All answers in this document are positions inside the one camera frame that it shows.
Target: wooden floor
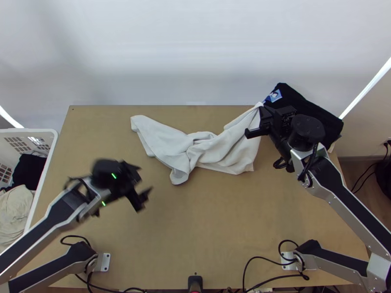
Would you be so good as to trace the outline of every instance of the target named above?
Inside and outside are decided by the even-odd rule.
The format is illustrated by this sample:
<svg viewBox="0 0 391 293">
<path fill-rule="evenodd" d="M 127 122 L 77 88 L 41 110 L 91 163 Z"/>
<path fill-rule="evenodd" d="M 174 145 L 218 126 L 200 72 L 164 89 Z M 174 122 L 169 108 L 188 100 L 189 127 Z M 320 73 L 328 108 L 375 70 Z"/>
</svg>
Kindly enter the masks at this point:
<svg viewBox="0 0 391 293">
<path fill-rule="evenodd" d="M 346 184 L 350 189 L 356 179 L 365 171 L 365 169 L 373 163 L 373 161 L 348 162 L 341 161 L 342 171 L 346 180 Z M 379 188 L 375 176 L 371 176 L 363 188 L 356 193 L 356 196 L 379 218 L 383 224 L 391 230 L 391 200 L 386 197 Z M 363 288 L 356 285 L 338 286 L 341 293 L 363 293 L 366 292 Z M 173 290 L 175 293 L 182 293 L 182 290 Z M 88 293 L 87 289 L 66 289 L 66 288 L 46 288 L 45 290 L 37 290 L 41 293 Z"/>
</svg>

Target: crumpled towel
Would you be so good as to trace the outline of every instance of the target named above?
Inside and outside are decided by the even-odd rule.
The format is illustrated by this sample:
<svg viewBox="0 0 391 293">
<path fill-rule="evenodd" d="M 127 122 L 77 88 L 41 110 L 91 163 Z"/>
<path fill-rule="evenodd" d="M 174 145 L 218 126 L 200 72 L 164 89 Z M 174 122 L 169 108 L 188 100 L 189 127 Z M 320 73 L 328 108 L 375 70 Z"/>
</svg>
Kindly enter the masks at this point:
<svg viewBox="0 0 391 293">
<path fill-rule="evenodd" d="M 142 115 L 130 118 L 131 128 L 150 157 L 172 169 L 170 179 L 178 185 L 189 178 L 195 167 L 238 175 L 254 171 L 253 161 L 260 137 L 246 139 L 246 128 L 258 128 L 261 102 L 224 126 L 219 135 L 208 131 L 186 134 Z"/>
<path fill-rule="evenodd" d="M 0 195 L 0 253 L 22 236 L 32 202 L 25 185 Z"/>
</svg>

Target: white laundry basket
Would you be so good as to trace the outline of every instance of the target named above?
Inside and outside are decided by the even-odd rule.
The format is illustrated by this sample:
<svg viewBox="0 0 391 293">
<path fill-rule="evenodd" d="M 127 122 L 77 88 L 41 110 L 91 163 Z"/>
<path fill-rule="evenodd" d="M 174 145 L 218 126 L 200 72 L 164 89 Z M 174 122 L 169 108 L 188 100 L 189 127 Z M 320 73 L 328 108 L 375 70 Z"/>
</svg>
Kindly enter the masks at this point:
<svg viewBox="0 0 391 293">
<path fill-rule="evenodd" d="M 47 156 L 27 218 L 26 227 L 24 229 L 25 232 L 30 228 L 34 210 L 37 206 L 57 138 L 58 133 L 53 129 L 0 129 L 0 187 L 7 187 L 12 184 L 12 172 L 23 153 L 36 151 L 37 154 L 44 154 Z"/>
</svg>

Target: black cable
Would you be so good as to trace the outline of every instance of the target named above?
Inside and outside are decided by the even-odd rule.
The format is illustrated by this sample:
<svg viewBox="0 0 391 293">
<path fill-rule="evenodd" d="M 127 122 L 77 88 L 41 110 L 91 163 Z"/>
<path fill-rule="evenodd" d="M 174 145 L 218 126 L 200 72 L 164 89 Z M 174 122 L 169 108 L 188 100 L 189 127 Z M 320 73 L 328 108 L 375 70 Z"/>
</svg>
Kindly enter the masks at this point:
<svg viewBox="0 0 391 293">
<path fill-rule="evenodd" d="M 92 292 L 92 289 L 91 289 L 91 287 L 89 286 L 90 283 L 91 283 L 91 277 L 92 277 L 92 272 L 90 272 L 90 273 L 88 274 L 88 276 L 87 276 L 87 290 L 88 290 L 89 293 L 94 293 L 94 292 Z"/>
<path fill-rule="evenodd" d="M 248 265 L 250 264 L 250 262 L 251 262 L 253 259 L 259 258 L 259 259 L 267 260 L 267 261 L 269 261 L 269 262 L 271 262 L 271 263 L 273 263 L 273 264 L 279 265 L 279 266 L 287 266 L 287 265 L 291 265 L 291 264 L 297 262 L 297 259 L 296 259 L 296 258 L 294 258 L 294 259 L 289 259 L 289 258 L 284 257 L 283 254 L 281 253 L 281 245 L 284 244 L 285 242 L 293 243 L 294 245 L 296 245 L 296 247 L 298 247 L 298 245 L 297 245 L 296 242 L 294 242 L 294 241 L 292 241 L 292 240 L 289 240 L 289 239 L 285 239 L 285 240 L 283 240 L 283 241 L 281 241 L 281 242 L 279 243 L 279 245 L 278 245 L 278 253 L 279 253 L 279 255 L 280 255 L 283 259 L 289 261 L 288 263 L 281 264 L 281 263 L 275 262 L 275 261 L 270 260 L 270 259 L 268 259 L 268 258 L 266 258 L 266 257 L 263 257 L 263 256 L 253 256 L 252 258 L 250 258 L 250 259 L 247 261 L 247 263 L 246 263 L 246 265 L 245 265 L 245 267 L 244 267 L 244 270 L 243 270 L 243 278 L 242 278 L 242 289 L 243 289 L 243 293 L 247 293 L 247 292 L 249 292 L 249 291 L 251 291 L 251 290 L 253 290 L 253 289 L 257 288 L 257 287 L 260 287 L 260 286 L 262 286 L 262 285 L 264 285 L 264 284 L 266 284 L 266 283 L 269 283 L 269 282 L 271 282 L 271 281 L 278 280 L 278 279 L 283 279 L 283 278 L 302 277 L 302 278 L 303 278 L 304 280 L 306 280 L 306 281 L 309 280 L 309 277 L 308 277 L 307 275 L 304 275 L 302 272 L 299 272 L 299 274 L 291 274 L 291 275 L 277 276 L 277 277 L 268 279 L 268 280 L 266 280 L 266 281 L 263 281 L 263 282 L 261 282 L 261 283 L 259 283 L 259 284 L 256 284 L 255 286 L 251 287 L 251 288 L 248 289 L 248 290 L 245 289 L 244 280 L 245 280 L 245 276 L 246 276 L 246 270 L 247 270 Z"/>
<path fill-rule="evenodd" d="M 356 183 L 354 183 L 352 189 L 350 190 L 351 192 L 353 192 L 353 190 L 354 190 L 354 188 L 356 187 L 357 183 L 358 183 L 358 182 L 360 181 L 360 179 L 368 172 L 368 170 L 369 170 L 372 166 L 381 163 L 382 161 L 384 161 L 384 160 L 387 158 L 387 156 L 388 156 L 388 143 L 383 143 L 383 145 L 386 147 L 386 155 L 384 156 L 384 158 L 383 158 L 380 162 L 376 162 L 376 163 L 371 164 L 371 165 L 364 171 L 364 173 L 362 173 L 361 176 L 358 177 L 358 179 L 356 180 Z"/>
<path fill-rule="evenodd" d="M 372 172 L 371 174 L 369 174 L 365 179 L 364 181 L 361 183 L 360 187 L 356 190 L 356 191 L 353 191 L 353 193 L 357 193 L 360 191 L 360 189 L 364 186 L 364 183 L 366 180 L 368 180 L 375 172 Z"/>
<path fill-rule="evenodd" d="M 302 170 L 302 172 L 300 173 L 300 175 L 297 177 L 297 180 L 298 180 L 298 181 L 304 182 L 304 180 L 305 180 L 305 175 L 307 174 L 309 167 L 311 167 L 312 163 L 314 162 L 314 159 L 315 159 L 315 157 L 316 157 L 316 151 L 317 151 L 317 150 L 318 150 L 318 144 L 315 144 L 315 145 L 314 145 L 314 148 L 312 149 L 312 154 L 311 154 L 311 156 L 309 157 L 307 164 L 305 165 L 305 167 L 304 167 L 304 169 Z"/>
<path fill-rule="evenodd" d="M 143 292 L 143 293 L 147 292 L 146 290 L 143 290 L 143 289 L 140 289 L 140 288 L 137 288 L 137 287 L 127 288 L 127 289 L 124 290 L 124 292 L 130 291 L 130 290 L 137 290 L 137 291 L 140 291 L 140 292 Z"/>
<path fill-rule="evenodd" d="M 338 290 L 337 286 L 333 286 L 335 291 L 337 291 L 337 293 L 341 293 L 341 291 Z"/>
<path fill-rule="evenodd" d="M 275 261 L 273 261 L 273 260 L 271 260 L 271 259 L 268 259 L 268 258 L 266 258 L 266 257 L 263 257 L 263 256 L 253 256 L 253 257 L 251 257 L 251 258 L 247 261 L 246 265 L 244 266 L 244 270 L 243 270 L 243 278 L 242 278 L 242 289 L 243 289 L 243 293 L 246 293 L 246 292 L 252 290 L 252 289 L 247 290 L 247 291 L 245 290 L 244 279 L 245 279 L 245 277 L 246 277 L 246 271 L 247 271 L 248 265 L 250 264 L 250 262 L 251 262 L 253 259 L 257 259 L 257 258 L 258 258 L 258 259 L 267 260 L 267 261 L 269 261 L 269 262 L 271 262 L 271 263 L 273 263 L 273 264 L 279 265 L 279 266 L 287 266 L 287 265 L 291 265 L 291 264 L 297 262 L 297 260 L 295 259 L 294 261 L 291 261 L 291 262 L 288 262 L 288 263 L 285 263 L 285 264 L 281 264 L 281 263 L 275 262 Z"/>
<path fill-rule="evenodd" d="M 283 169 L 283 168 L 285 168 L 288 164 L 287 164 L 286 162 L 284 162 L 284 163 L 281 164 L 281 162 L 282 162 L 283 160 L 284 160 L 284 158 L 283 158 L 283 157 L 280 157 L 277 161 L 275 161 L 275 162 L 273 163 L 274 169 Z"/>
<path fill-rule="evenodd" d="M 68 245 L 68 246 L 72 246 L 74 243 L 67 243 L 67 242 L 64 242 L 65 239 L 67 238 L 80 238 L 80 239 L 83 239 L 88 246 L 91 247 L 91 244 L 90 242 L 87 240 L 87 238 L 83 237 L 83 236 L 79 236 L 79 235 L 67 235 L 63 238 L 60 239 L 60 243 L 63 244 L 63 245 Z"/>
<path fill-rule="evenodd" d="M 60 240 L 60 243 L 63 244 L 63 245 L 67 245 L 67 246 L 72 246 L 73 243 L 68 243 L 68 242 L 64 242 L 65 239 L 67 238 L 80 238 L 80 239 L 83 239 L 88 246 L 91 247 L 91 244 L 90 242 L 88 241 L 87 238 L 83 237 L 83 236 L 80 236 L 80 235 L 67 235 L 67 236 L 64 236 L 63 238 L 61 238 Z M 102 290 L 102 291 L 106 291 L 106 292 L 111 292 L 111 293 L 120 293 L 120 292 L 127 292 L 129 290 L 137 290 L 137 291 L 140 291 L 142 293 L 147 293 L 146 290 L 143 290 L 141 288 L 138 288 L 138 287 L 130 287 L 130 288 L 127 288 L 126 290 L 124 291 L 116 291 L 116 290 L 111 290 L 111 289 L 107 289 L 107 288 L 103 288 L 103 287 L 99 287 L 99 286 L 96 286 L 96 285 L 93 285 L 91 284 L 91 277 L 92 277 L 92 273 L 89 273 L 88 276 L 87 276 L 87 281 L 84 280 L 83 278 L 81 278 L 79 275 L 75 274 L 75 276 L 80 280 L 82 281 L 83 283 L 85 283 L 87 285 L 87 289 L 88 289 L 88 292 L 89 293 L 93 293 L 92 290 L 91 290 L 91 287 L 93 288 L 96 288 L 96 289 L 99 289 L 99 290 Z"/>
<path fill-rule="evenodd" d="M 287 260 L 287 261 L 296 261 L 296 258 L 286 258 L 286 257 L 283 256 L 283 254 L 281 253 L 281 245 L 284 244 L 285 242 L 293 243 L 294 245 L 296 245 L 296 247 L 299 247 L 299 245 L 297 245 L 297 243 L 296 243 L 295 241 L 292 241 L 292 240 L 289 240 L 289 239 L 285 239 L 285 240 L 281 241 L 280 244 L 278 244 L 278 253 L 279 253 L 279 255 L 280 255 L 284 260 Z"/>
<path fill-rule="evenodd" d="M 95 286 L 89 282 L 87 282 L 86 280 L 84 280 L 83 278 L 81 278 L 79 275 L 76 275 L 75 276 L 80 280 L 82 281 L 84 284 L 86 284 L 87 286 L 90 286 L 90 287 L 93 287 L 93 288 L 96 288 L 96 289 L 99 289 L 99 290 L 102 290 L 102 291 L 106 291 L 106 292 L 112 292 L 112 293 L 119 293 L 120 291 L 116 291 L 116 290 L 110 290 L 110 289 L 107 289 L 107 288 L 102 288 L 102 287 L 99 287 L 99 286 Z"/>
<path fill-rule="evenodd" d="M 309 280 L 309 276 L 303 274 L 302 272 L 299 272 L 298 274 L 292 274 L 292 275 L 282 275 L 282 276 L 270 278 L 270 279 L 268 279 L 268 280 L 266 280 L 266 281 L 263 281 L 263 282 L 261 282 L 261 283 L 259 283 L 259 284 L 256 284 L 255 286 L 252 286 L 250 289 L 245 290 L 245 291 L 243 291 L 243 292 L 244 292 L 244 293 L 247 293 L 247 292 L 249 292 L 249 291 L 251 291 L 251 290 L 253 290 L 253 289 L 255 289 L 255 288 L 258 288 L 258 287 L 260 287 L 260 286 L 263 286 L 264 284 L 269 283 L 269 282 L 274 281 L 274 280 L 284 279 L 284 278 L 291 278 L 291 277 L 302 277 L 302 278 L 303 278 L 304 280 L 306 280 L 306 281 Z"/>
</svg>

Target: wooden table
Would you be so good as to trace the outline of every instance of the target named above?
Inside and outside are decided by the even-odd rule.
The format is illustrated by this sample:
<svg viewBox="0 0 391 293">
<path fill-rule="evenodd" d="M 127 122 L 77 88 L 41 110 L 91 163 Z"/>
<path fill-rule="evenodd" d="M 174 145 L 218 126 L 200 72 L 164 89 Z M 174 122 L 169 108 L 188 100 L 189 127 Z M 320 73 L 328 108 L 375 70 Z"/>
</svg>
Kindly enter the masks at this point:
<svg viewBox="0 0 391 293">
<path fill-rule="evenodd" d="M 245 263 L 255 255 L 279 261 L 277 245 L 283 239 L 301 244 L 318 240 L 325 249 L 367 260 L 364 244 L 328 204 L 307 193 L 296 177 L 275 170 L 279 154 L 268 137 L 261 139 L 254 172 L 229 175 L 196 168 L 190 179 L 171 184 L 170 170 L 149 158 L 130 117 L 146 115 L 185 132 L 220 133 L 223 126 L 248 106 L 71 106 L 46 176 L 33 223 L 62 190 L 68 176 L 89 174 L 97 158 L 125 160 L 142 167 L 140 189 L 153 185 L 146 209 L 139 214 L 127 199 L 101 209 L 65 233 L 87 237 L 97 251 L 111 253 L 108 273 L 96 273 L 92 282 L 107 288 L 185 289 L 195 272 L 204 287 L 241 288 Z M 338 164 L 335 154 L 334 163 Z M 26 266 L 30 270 L 65 253 L 54 241 Z M 280 266 L 254 260 L 247 270 L 249 288 L 287 274 Z M 288 278 L 270 287 L 348 284 L 322 271 L 306 272 L 309 281 Z M 84 287 L 74 276 L 58 287 Z"/>
</svg>

